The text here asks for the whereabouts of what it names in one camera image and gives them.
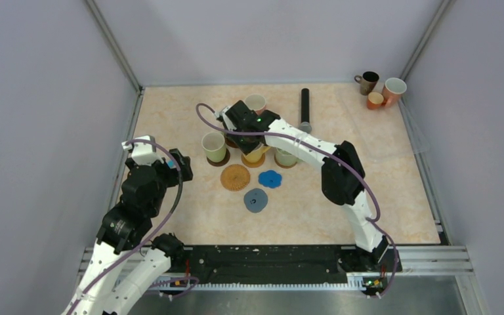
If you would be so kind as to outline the yellow mug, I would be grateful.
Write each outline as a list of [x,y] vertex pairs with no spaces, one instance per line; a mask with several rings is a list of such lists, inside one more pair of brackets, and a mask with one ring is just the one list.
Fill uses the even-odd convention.
[[265,153],[269,151],[270,147],[269,146],[258,146],[256,149],[254,149],[252,152],[249,154],[243,155],[243,159],[246,159],[250,162],[256,162],[262,158],[265,158]]

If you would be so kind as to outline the brown ringed wooden coaster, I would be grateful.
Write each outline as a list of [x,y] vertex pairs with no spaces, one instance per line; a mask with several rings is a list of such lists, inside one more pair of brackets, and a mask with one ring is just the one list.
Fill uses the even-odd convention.
[[232,138],[229,135],[225,135],[224,139],[227,146],[231,148],[237,148],[237,149],[239,148],[239,146],[232,140]]

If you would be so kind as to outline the light wooden coaster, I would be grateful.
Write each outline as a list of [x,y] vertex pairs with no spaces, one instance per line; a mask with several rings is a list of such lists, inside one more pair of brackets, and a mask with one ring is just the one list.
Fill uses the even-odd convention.
[[260,166],[262,166],[262,165],[264,164],[264,162],[265,162],[265,158],[262,158],[262,159],[260,159],[260,160],[258,160],[258,161],[256,161],[256,162],[250,162],[250,161],[248,161],[248,160],[246,160],[246,159],[243,159],[243,158],[242,158],[242,159],[241,159],[241,162],[242,162],[242,163],[243,163],[246,167],[248,167],[248,168],[258,168],[258,167],[260,167]]
[[295,162],[295,163],[293,163],[293,164],[291,164],[291,165],[284,165],[284,164],[279,163],[277,160],[275,160],[275,164],[276,164],[278,167],[281,167],[281,168],[283,168],[283,169],[290,169],[290,168],[292,168],[292,167],[296,166],[298,163],[297,163],[297,162]]

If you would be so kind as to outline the dark brown wooden coaster bottom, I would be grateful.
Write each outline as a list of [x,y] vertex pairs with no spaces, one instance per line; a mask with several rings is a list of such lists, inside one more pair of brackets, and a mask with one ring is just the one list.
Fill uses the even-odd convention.
[[230,152],[226,151],[224,158],[218,162],[214,162],[210,160],[208,157],[206,158],[206,160],[213,167],[222,167],[223,165],[226,165],[230,161]]

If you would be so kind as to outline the pale green cup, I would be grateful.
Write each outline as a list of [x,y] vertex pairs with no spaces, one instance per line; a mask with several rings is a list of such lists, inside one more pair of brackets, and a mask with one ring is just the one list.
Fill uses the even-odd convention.
[[214,162],[222,160],[226,153],[224,135],[220,132],[205,134],[201,140],[201,146],[207,158]]

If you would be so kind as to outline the woven rattan coaster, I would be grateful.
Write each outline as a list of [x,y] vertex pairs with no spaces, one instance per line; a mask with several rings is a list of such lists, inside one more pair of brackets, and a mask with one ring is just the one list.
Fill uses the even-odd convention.
[[220,174],[222,186],[231,192],[243,190],[250,183],[250,180],[250,172],[240,164],[229,165]]

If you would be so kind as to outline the light green mug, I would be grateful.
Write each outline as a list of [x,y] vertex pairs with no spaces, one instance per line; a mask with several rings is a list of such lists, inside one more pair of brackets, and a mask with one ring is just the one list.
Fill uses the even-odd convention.
[[274,160],[277,160],[279,163],[284,165],[291,165],[295,162],[298,162],[298,158],[296,156],[280,148],[276,148]]

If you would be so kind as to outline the blue flower coaster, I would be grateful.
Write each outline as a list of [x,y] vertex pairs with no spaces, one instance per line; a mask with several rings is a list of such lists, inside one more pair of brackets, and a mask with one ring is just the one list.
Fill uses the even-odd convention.
[[258,182],[260,185],[275,189],[282,185],[282,175],[274,170],[268,170],[258,175]]

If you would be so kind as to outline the grey blue coaster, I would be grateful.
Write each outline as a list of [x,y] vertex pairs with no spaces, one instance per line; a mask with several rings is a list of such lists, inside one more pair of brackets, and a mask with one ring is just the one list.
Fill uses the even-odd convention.
[[268,204],[268,195],[260,188],[254,188],[243,197],[246,209],[251,213],[260,213]]

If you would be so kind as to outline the small yellow cup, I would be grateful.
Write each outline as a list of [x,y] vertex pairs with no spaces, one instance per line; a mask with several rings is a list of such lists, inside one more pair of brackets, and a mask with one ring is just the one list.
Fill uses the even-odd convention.
[[377,110],[383,105],[384,100],[381,93],[372,91],[367,95],[366,107],[368,110]]

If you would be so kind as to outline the black cup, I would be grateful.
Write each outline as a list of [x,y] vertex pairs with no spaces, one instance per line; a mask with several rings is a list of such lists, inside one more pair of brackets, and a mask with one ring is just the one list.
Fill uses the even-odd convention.
[[373,71],[366,71],[362,75],[355,75],[354,80],[360,85],[360,94],[367,96],[378,83],[379,74]]

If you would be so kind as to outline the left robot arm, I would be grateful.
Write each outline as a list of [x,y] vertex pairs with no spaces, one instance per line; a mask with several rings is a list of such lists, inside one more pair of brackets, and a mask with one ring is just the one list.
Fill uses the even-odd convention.
[[65,314],[126,314],[161,274],[184,263],[182,243],[162,234],[143,261],[121,284],[117,279],[128,258],[153,235],[152,219],[159,215],[168,188],[177,188],[171,216],[182,196],[183,182],[193,178],[190,157],[176,149],[159,157],[152,144],[129,145],[127,178],[119,201],[105,214],[89,265]]

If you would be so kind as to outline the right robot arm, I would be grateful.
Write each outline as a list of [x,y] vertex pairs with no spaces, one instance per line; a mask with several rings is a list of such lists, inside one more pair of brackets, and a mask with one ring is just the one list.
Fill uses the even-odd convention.
[[377,270],[385,262],[389,242],[373,225],[381,210],[365,182],[366,173],[352,143],[323,141],[270,110],[257,114],[241,100],[216,112],[215,117],[242,152],[248,154],[264,144],[317,168],[321,172],[323,195],[345,210],[360,250],[360,265],[366,270]]

